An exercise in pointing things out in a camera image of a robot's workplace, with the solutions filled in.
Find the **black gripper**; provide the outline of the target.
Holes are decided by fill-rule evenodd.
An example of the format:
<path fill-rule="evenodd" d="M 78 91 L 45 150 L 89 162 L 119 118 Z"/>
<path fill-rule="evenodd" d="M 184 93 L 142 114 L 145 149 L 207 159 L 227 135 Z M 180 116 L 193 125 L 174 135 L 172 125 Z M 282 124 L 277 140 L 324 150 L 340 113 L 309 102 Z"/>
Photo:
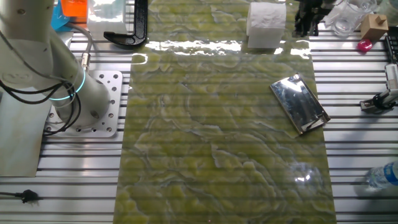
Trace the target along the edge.
<path fill-rule="evenodd" d="M 299 2 L 298 11 L 295 15 L 294 37 L 318 36 L 318 19 L 314 17 L 326 16 L 323 0 L 296 0 Z M 305 20 L 309 20 L 309 30 L 306 33 Z"/>

